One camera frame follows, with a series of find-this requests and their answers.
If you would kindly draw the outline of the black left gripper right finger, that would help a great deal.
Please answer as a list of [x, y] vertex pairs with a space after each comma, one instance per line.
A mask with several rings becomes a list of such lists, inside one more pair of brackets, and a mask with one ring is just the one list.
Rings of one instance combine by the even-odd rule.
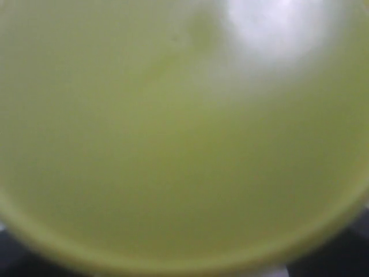
[[368, 208], [335, 239], [287, 270], [289, 276], [368, 277]]

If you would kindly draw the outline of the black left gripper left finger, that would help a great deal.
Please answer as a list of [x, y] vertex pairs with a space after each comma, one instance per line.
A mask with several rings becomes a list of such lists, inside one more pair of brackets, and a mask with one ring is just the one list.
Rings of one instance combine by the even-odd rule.
[[78, 274], [31, 253], [16, 241], [1, 223], [1, 276], [67, 277]]

